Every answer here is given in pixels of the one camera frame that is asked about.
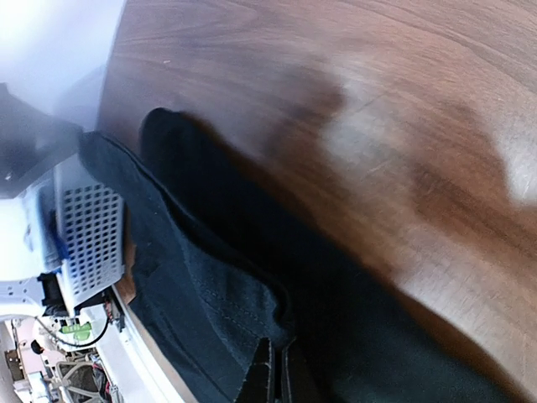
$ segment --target white plastic basket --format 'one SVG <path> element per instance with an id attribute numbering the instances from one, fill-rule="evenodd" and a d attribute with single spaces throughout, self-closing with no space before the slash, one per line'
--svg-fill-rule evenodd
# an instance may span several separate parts
<path id="1" fill-rule="evenodd" d="M 55 167 L 55 203 L 58 233 L 69 251 L 58 282 L 74 316 L 76 306 L 123 275 L 123 200 L 73 155 Z"/>

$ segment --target brown tabletop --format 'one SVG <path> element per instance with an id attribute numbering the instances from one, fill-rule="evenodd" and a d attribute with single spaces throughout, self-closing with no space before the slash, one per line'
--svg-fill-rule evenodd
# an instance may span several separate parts
<path id="1" fill-rule="evenodd" d="M 452 352 L 537 395 L 536 34 L 524 1 L 128 0 L 100 128 L 136 149 L 153 107 L 206 120 Z"/>

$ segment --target black cable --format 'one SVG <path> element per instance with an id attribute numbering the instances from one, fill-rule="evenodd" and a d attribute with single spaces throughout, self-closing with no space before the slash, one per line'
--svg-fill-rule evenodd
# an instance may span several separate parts
<path id="1" fill-rule="evenodd" d="M 104 328 L 102 329 L 102 332 L 99 336 L 97 336 L 94 340 L 90 341 L 89 343 L 84 343 L 84 344 L 74 344 L 74 343 L 69 343 L 69 342 L 66 342 L 66 340 L 62 340 L 61 338 L 58 338 L 54 332 L 52 332 L 50 329 L 48 329 L 42 322 L 41 320 L 38 318 L 38 317 L 35 317 L 35 320 L 37 322 L 39 322 L 39 324 L 41 325 L 41 327 L 54 339 L 56 340 L 57 342 L 60 342 L 60 343 L 63 343 L 63 344 L 66 344 L 68 346 L 71 346 L 71 347 L 77 347 L 77 348 L 86 348 L 86 347 L 90 347 L 92 346 L 93 344 L 97 343 L 99 340 L 102 339 L 102 337 L 104 336 L 104 333 L 107 332 L 107 329 L 108 329 L 108 323 L 110 322 L 110 320 L 108 319 L 107 317 L 107 322 L 105 323 L 104 325 Z"/>

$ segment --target green object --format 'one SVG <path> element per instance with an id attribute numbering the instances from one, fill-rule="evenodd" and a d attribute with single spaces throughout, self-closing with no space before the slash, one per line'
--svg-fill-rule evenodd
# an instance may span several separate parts
<path id="1" fill-rule="evenodd" d="M 60 332 L 64 334 L 72 334 L 74 333 L 75 340 L 79 342 L 83 342 L 90 338 L 91 336 L 91 323 L 87 322 L 83 325 L 79 325 L 78 323 L 75 323 L 74 325 L 69 326 L 63 326 L 60 329 Z"/>

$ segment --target black cloth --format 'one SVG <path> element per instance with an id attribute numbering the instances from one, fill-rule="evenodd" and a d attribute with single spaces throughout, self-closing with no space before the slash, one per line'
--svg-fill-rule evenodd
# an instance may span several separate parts
<path id="1" fill-rule="evenodd" d="M 81 160 L 132 213 L 132 308 L 199 402 L 233 401 L 263 339 L 296 339 L 324 401 L 506 401 L 192 119 L 152 111 L 140 149 L 91 133 Z"/>

